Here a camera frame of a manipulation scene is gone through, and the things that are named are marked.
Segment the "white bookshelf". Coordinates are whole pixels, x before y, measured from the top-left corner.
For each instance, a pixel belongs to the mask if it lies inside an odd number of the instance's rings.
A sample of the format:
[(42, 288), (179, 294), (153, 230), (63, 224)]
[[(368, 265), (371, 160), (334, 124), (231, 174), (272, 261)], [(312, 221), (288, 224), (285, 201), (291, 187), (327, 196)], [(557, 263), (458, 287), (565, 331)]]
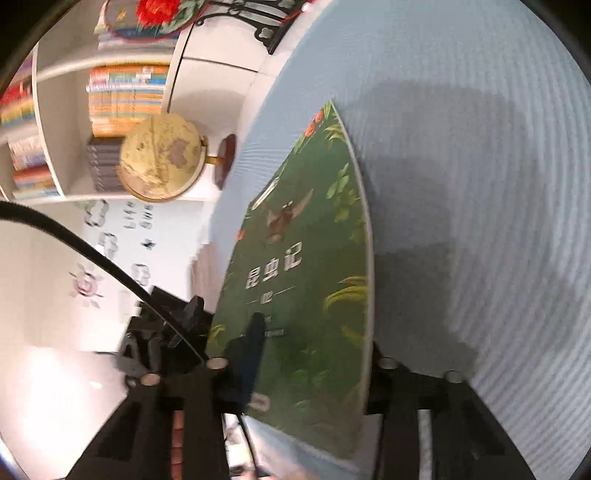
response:
[[(1, 98), (1, 197), (46, 202), (119, 197), (98, 192), (86, 155), (94, 137), (122, 137), (174, 113), (192, 122), (214, 155), (235, 135), (246, 97), (270, 54), (253, 29), (228, 18), (191, 23), (173, 37), (131, 42), (109, 34), (106, 1), (77, 1), (41, 36)], [(188, 198), (218, 192), (207, 166)]]

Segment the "row of dark encyclopedias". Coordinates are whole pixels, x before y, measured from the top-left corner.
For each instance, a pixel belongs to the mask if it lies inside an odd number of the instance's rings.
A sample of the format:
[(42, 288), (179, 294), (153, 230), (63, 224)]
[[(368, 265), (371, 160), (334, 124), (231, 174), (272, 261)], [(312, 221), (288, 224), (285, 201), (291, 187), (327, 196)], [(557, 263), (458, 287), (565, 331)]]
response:
[(94, 137), (86, 145), (90, 175), (98, 192), (120, 193), (124, 188), (117, 176), (122, 137)]

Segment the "dark green book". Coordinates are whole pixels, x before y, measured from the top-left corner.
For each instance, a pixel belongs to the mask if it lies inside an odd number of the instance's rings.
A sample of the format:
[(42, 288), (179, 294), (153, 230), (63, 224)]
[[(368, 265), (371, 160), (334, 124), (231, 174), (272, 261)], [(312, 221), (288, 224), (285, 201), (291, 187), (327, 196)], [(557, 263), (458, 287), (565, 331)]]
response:
[(342, 460), (361, 437), (373, 278), (358, 162), (327, 103), (245, 211), (209, 351), (221, 353), (263, 315), (249, 414)]

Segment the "yellow desk globe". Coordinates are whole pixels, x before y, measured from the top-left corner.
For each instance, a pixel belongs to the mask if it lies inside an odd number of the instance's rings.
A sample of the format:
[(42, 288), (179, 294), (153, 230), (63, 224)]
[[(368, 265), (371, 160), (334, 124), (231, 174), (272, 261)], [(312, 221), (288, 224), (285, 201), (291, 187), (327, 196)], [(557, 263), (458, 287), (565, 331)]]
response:
[(236, 151), (236, 136), (226, 136), (214, 155), (208, 138), (177, 114), (153, 115), (124, 137), (116, 175), (126, 192), (148, 203), (169, 202), (197, 189), (207, 166), (211, 184), (221, 191)]

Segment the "red flower round fan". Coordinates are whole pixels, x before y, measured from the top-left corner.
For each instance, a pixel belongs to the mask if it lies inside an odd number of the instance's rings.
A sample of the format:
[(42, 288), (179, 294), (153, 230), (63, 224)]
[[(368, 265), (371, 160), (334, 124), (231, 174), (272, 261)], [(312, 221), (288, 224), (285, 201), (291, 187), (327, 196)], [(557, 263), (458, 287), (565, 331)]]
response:
[(114, 37), (153, 42), (173, 37), (206, 9), (205, 0), (106, 1), (99, 20)]

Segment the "blue quilted table mat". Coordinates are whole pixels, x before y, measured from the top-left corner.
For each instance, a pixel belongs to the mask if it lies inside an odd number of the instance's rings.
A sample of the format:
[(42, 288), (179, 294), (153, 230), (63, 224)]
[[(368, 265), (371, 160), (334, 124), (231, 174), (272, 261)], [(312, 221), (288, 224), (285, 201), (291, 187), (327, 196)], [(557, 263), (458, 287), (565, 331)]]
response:
[(590, 85), (518, 1), (335, 1), (290, 56), (212, 217), (245, 209), (327, 100), (363, 170), (377, 341), (466, 374), (539, 479), (590, 447)]

